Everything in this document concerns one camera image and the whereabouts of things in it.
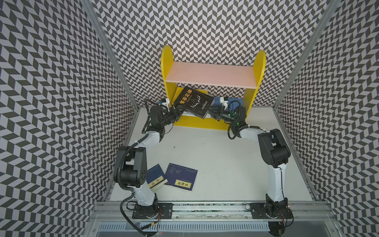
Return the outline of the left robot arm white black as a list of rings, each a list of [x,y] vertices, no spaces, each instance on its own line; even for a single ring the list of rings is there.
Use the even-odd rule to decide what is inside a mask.
[[[165,127],[174,124],[182,116],[184,109],[165,109],[154,105],[147,109],[148,118],[142,129],[142,138],[131,146],[121,146],[116,153],[113,179],[121,189],[131,192],[135,205],[147,214],[157,214],[157,195],[150,189],[147,179],[147,151],[157,145],[166,133]]]

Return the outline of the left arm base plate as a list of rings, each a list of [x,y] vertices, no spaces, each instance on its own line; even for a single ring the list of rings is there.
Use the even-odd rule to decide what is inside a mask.
[[[133,219],[171,219],[173,213],[173,203],[164,202],[151,206],[141,206],[136,204],[133,209]]]

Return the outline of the black book orange title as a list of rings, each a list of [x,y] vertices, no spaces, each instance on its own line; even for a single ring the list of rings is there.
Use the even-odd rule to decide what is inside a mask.
[[[206,118],[215,98],[190,87],[184,87],[173,104],[199,118]]]

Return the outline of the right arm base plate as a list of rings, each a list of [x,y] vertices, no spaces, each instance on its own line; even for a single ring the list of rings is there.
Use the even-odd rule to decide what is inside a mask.
[[[293,213],[284,202],[263,203],[253,202],[249,204],[249,211],[253,219],[293,219]]]

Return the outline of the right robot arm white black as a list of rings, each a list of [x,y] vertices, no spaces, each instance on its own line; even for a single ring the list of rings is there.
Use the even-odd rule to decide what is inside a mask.
[[[265,213],[270,218],[292,215],[285,195],[285,171],[291,156],[290,149],[279,129],[265,131],[259,126],[246,123],[246,109],[237,106],[228,110],[223,106],[213,106],[209,110],[211,118],[228,124],[228,138],[249,139],[259,143],[263,161],[268,167],[268,189],[265,201]]]

